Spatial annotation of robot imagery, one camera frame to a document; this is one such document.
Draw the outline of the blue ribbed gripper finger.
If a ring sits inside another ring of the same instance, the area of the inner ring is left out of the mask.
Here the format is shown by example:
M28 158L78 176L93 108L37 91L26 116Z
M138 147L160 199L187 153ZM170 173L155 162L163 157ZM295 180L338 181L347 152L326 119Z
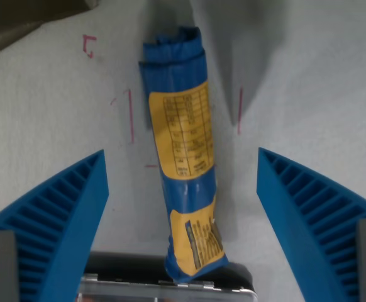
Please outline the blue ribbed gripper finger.
M0 211L0 231L16 240L21 301L75 300L108 196L99 150Z
M257 194L305 301L358 301L357 223L366 199L265 148Z

